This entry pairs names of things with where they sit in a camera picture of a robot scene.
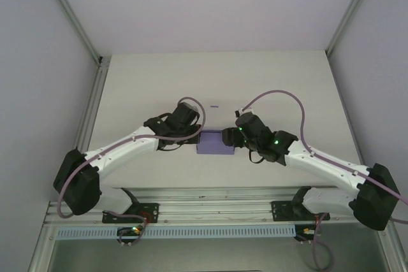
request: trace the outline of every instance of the white wall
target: white wall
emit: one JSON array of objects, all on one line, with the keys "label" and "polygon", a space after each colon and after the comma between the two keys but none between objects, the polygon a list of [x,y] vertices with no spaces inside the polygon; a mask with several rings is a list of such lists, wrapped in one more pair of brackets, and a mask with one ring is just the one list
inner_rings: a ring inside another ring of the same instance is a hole
[{"label": "white wall", "polygon": [[56,0],[0,0],[0,270],[27,271],[94,64]]},{"label": "white wall", "polygon": [[[365,162],[387,166],[408,196],[408,1],[364,0],[331,57]],[[398,204],[394,217],[408,219]],[[408,226],[397,226],[408,251]]]},{"label": "white wall", "polygon": [[324,50],[350,0],[69,0],[103,55]]}]

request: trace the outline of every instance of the black mounting bracket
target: black mounting bracket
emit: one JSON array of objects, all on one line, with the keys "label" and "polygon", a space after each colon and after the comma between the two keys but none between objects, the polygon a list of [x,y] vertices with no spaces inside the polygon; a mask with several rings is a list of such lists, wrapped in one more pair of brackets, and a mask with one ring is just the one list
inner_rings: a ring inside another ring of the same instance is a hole
[{"label": "black mounting bracket", "polygon": [[[295,213],[295,207],[292,201],[272,201],[273,221],[316,221],[316,215],[320,218],[323,213],[314,214],[306,210]],[[330,220],[330,214],[327,214],[323,220]]]},{"label": "black mounting bracket", "polygon": [[[138,215],[145,217],[148,223],[157,223],[159,218],[159,203],[138,203],[132,204],[128,210],[126,210],[123,215]],[[129,217],[117,217],[108,213],[103,212],[102,223],[105,224],[140,224],[143,223],[139,218],[129,218]]]}]

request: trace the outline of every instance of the purple block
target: purple block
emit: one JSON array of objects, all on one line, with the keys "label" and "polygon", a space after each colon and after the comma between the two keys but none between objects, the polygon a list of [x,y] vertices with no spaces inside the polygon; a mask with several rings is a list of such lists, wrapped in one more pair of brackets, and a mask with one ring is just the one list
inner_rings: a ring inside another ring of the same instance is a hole
[{"label": "purple block", "polygon": [[197,154],[233,155],[234,147],[227,147],[222,142],[222,131],[202,131],[197,144]]}]

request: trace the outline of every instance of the purple cable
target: purple cable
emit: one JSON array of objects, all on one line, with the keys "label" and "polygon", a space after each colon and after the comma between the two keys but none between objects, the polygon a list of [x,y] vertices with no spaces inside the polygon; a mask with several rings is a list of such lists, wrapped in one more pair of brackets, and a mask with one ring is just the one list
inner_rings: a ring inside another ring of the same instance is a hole
[{"label": "purple cable", "polygon": [[[143,221],[143,229],[142,229],[142,231],[140,232],[139,236],[138,236],[135,240],[133,240],[133,241],[131,242],[130,245],[134,245],[136,242],[138,242],[138,241],[140,240],[140,238],[143,236],[143,234],[145,233],[145,230],[146,230],[146,227],[147,227],[146,218],[143,218],[142,216],[138,216],[138,215],[121,215],[120,213],[115,213],[114,211],[110,211],[110,210],[107,210],[106,212],[107,212],[107,213],[110,213],[110,214],[113,215],[113,216],[120,217],[120,218],[137,218],[137,219],[140,219],[140,220]],[[123,235],[125,235],[126,233],[129,233],[129,232],[131,232],[131,231],[132,231],[131,229],[129,229],[129,230],[127,230],[127,231],[122,231],[122,232],[120,233],[120,235],[119,235],[119,243],[122,243],[122,237],[123,237]]]},{"label": "purple cable", "polygon": [[[258,99],[261,99],[263,96],[266,96],[266,95],[269,95],[269,94],[274,94],[274,93],[280,93],[280,94],[288,95],[288,96],[292,97],[299,104],[300,110],[302,112],[302,120],[300,122],[300,141],[302,142],[305,149],[309,153],[312,153],[312,150],[309,148],[309,146],[308,146],[308,144],[306,143],[306,140],[305,140],[305,133],[304,133],[304,129],[305,129],[305,108],[303,107],[302,102],[294,94],[292,94],[291,92],[288,92],[286,90],[281,90],[281,89],[269,90],[267,92],[264,92],[264,93],[260,94],[258,97],[254,98],[242,110],[245,111],[246,109],[248,109],[248,107],[250,107],[252,104],[254,104]],[[339,168],[341,168],[343,170],[346,170],[348,172],[351,172],[351,173],[355,172],[354,169],[351,169],[351,168],[349,168],[347,166],[341,165],[341,164],[339,164],[339,163],[337,163],[335,161],[332,161],[331,159],[328,159],[327,157],[324,157],[324,156],[322,156],[320,154],[315,153],[314,156],[317,157],[318,159],[324,161],[324,162],[327,162],[328,164],[339,167]],[[401,196],[400,194],[396,193],[394,190],[392,190],[392,189],[388,188],[387,186],[377,182],[375,179],[373,179],[373,178],[371,178],[371,177],[369,177],[369,176],[367,176],[367,175],[365,175],[363,173],[360,173],[360,172],[357,171],[357,175],[364,178],[364,179],[366,179],[366,180],[368,180],[368,181],[370,181],[374,185],[382,188],[383,190],[385,190],[386,192],[388,192],[392,196],[395,196],[397,199],[401,200],[404,204],[406,204],[408,206],[408,199],[405,198],[404,196]],[[326,215],[327,215],[327,213],[324,213],[322,215],[322,217],[319,219],[319,221],[317,223],[317,226],[316,226],[315,233],[318,233],[318,230],[320,228],[320,223],[322,222],[322,220],[324,219],[324,217]],[[406,220],[400,220],[400,219],[395,219],[395,218],[390,218],[390,220],[394,221],[394,222],[397,222],[397,223],[401,223],[401,224],[408,224],[408,221],[406,221]],[[319,263],[317,262],[317,253],[316,253],[316,245],[317,244],[320,244],[320,245],[326,247],[328,249],[332,259],[333,259],[331,261],[331,264],[329,265],[329,267],[326,270],[323,270],[320,267]],[[333,267],[334,267],[334,264],[335,264],[335,258],[334,258],[334,254],[333,254],[331,248],[326,243],[319,241],[317,239],[317,235],[315,235],[314,239],[313,239],[313,260],[314,260],[314,263],[315,263],[316,267],[320,271],[325,271],[325,272],[331,271],[333,269]]]},{"label": "purple cable", "polygon": [[[327,216],[327,214],[328,213],[322,214],[319,221],[317,221],[316,229],[314,230],[315,235],[314,235],[314,238],[313,238],[313,261],[314,261],[314,264],[316,265],[316,267],[319,269],[319,271],[324,271],[324,272],[330,272],[334,268],[334,265],[335,265],[335,258],[334,258],[333,251],[331,250],[331,248],[326,243],[324,243],[322,241],[319,241],[318,238],[317,238],[317,233],[320,230],[321,222],[323,221],[325,216]],[[323,269],[320,266],[320,264],[319,264],[319,262],[317,260],[317,245],[322,245],[325,248],[327,248],[327,250],[329,251],[331,261],[330,261],[330,265],[326,269]]]},{"label": "purple cable", "polygon": [[135,137],[130,137],[127,138],[125,140],[122,140],[114,145],[112,145],[109,148],[106,148],[105,150],[103,150],[102,152],[99,153],[99,155],[95,155],[93,157],[91,157],[89,160],[83,162],[81,165],[79,165],[79,167],[77,167],[72,173],[71,175],[67,178],[67,180],[65,181],[64,186],[62,186],[61,192],[59,193],[59,197],[58,197],[58,202],[57,202],[57,214],[58,216],[60,216],[61,218],[64,219],[68,219],[71,218],[73,216],[73,213],[70,213],[69,215],[64,215],[61,211],[61,205],[62,205],[62,201],[64,199],[64,195],[66,192],[66,189],[68,188],[68,185],[71,183],[72,179],[74,179],[75,175],[77,175],[86,165],[90,164],[91,162],[95,161],[96,159],[100,158],[101,156],[104,156],[105,154],[107,154],[108,152],[116,149],[117,147],[120,147],[126,143],[129,143],[130,141],[136,141],[139,140],[140,138],[155,138],[157,140],[172,140],[172,141],[182,141],[182,140],[189,140],[190,138],[193,138],[195,136],[197,136],[201,130],[203,129],[204,125],[205,125],[205,110],[204,110],[204,106],[198,101],[195,100],[195,98],[192,97],[183,97],[182,99],[180,99],[178,101],[177,104],[180,104],[182,101],[184,100],[191,100],[194,101],[200,108],[201,108],[201,112],[203,113],[203,122],[201,123],[201,127],[192,135],[189,136],[184,136],[184,137],[166,137],[166,136],[157,136],[157,135],[138,135]]},{"label": "purple cable", "polygon": [[[304,133],[304,128],[305,128],[305,108],[303,107],[302,102],[291,92],[288,92],[286,90],[281,90],[281,89],[275,89],[275,90],[269,90],[267,92],[264,92],[262,94],[260,94],[258,97],[256,97],[255,99],[253,99],[245,108],[243,108],[243,111],[245,111],[248,107],[250,107],[253,103],[255,103],[258,99],[262,98],[263,96],[269,95],[269,94],[274,94],[274,93],[281,93],[281,94],[286,94],[288,96],[291,96],[294,100],[296,100],[296,102],[299,104],[300,106],[300,110],[302,111],[302,121],[300,122],[300,141],[302,142],[303,146],[305,147],[305,149],[309,152],[312,153],[312,150],[309,148],[308,144],[306,143],[305,140],[305,133]],[[332,161],[331,159],[328,159],[327,157],[324,157],[320,154],[315,153],[314,154],[315,157],[317,157],[318,159],[327,162],[328,164],[331,164],[333,166],[339,167],[343,170],[346,170],[350,173],[354,173],[355,170],[352,168],[349,168],[345,165],[341,165],[335,161]],[[398,200],[401,200],[405,205],[408,206],[408,199],[404,196],[401,196],[400,194],[396,193],[394,190],[390,189],[389,187],[383,185],[380,182],[377,182],[375,179],[360,173],[357,171],[357,175],[364,178],[365,180],[368,180],[369,182],[373,183],[374,185],[380,187],[381,189],[385,190],[386,192],[388,192],[389,194],[391,194],[392,196],[396,197]],[[398,223],[402,223],[402,224],[408,224],[408,221],[405,220],[399,220],[399,219],[394,219],[394,218],[390,218],[390,220],[394,221],[394,222],[398,222]]]}]

